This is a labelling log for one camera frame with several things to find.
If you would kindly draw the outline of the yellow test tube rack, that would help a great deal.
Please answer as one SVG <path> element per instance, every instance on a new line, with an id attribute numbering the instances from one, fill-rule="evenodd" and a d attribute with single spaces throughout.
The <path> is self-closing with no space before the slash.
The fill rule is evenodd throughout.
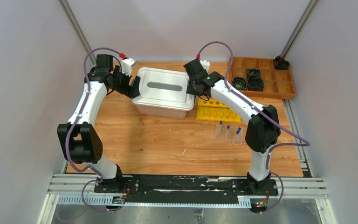
<path id="1" fill-rule="evenodd" d="M 241 118 L 227 105 L 216 99 L 208 101 L 199 99 L 196 109 L 196 120 L 241 123 Z"/>

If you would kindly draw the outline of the pink plastic storage bin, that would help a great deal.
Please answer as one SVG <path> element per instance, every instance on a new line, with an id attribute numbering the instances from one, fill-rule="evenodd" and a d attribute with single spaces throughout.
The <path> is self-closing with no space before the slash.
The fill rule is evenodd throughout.
<path id="1" fill-rule="evenodd" d="M 184 119 L 187 115 L 187 111 L 183 111 L 183 110 L 176 110 L 176 109 L 155 107 L 155 106 L 148 106 L 148 105 L 135 105 L 135 107 L 141 114 L 145 114 L 145 115 L 153 115 L 153 116 L 176 118 L 176 119 Z"/>

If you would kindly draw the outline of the clear test tube blue cap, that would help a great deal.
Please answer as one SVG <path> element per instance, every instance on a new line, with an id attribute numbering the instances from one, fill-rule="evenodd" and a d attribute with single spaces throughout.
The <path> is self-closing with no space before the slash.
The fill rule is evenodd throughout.
<path id="1" fill-rule="evenodd" d="M 240 142 L 240 134 L 241 134 L 241 128 L 239 127 L 234 133 L 232 144 L 236 144 Z"/>

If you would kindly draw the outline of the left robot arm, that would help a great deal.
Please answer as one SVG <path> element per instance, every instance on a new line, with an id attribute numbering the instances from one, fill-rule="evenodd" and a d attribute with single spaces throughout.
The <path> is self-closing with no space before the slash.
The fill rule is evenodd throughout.
<path id="1" fill-rule="evenodd" d="M 90 169 L 98 175 L 98 190 L 121 192 L 128 186 L 121 168 L 112 163 L 103 154 L 103 143 L 94 125 L 101 103 L 109 90 L 116 91 L 128 98 L 140 95 L 140 77 L 131 80 L 137 61 L 120 55 L 118 65 L 114 65 L 115 56 L 99 54 L 91 71 L 84 70 L 84 89 L 78 106 L 64 123 L 57 127 L 63 155 L 69 165 L 77 172 Z"/>

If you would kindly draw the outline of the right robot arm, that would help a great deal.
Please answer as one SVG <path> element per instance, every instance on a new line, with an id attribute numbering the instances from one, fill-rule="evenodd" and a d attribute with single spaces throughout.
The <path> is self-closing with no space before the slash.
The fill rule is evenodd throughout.
<path id="1" fill-rule="evenodd" d="M 208 73 L 200 59 L 186 63 L 184 69 L 189 76 L 187 93 L 217 99 L 247 122 L 245 142 L 251 149 L 247 185 L 250 193 L 261 194 L 271 177 L 269 150 L 277 143 L 281 134 L 276 108 L 252 102 L 220 73 Z"/>

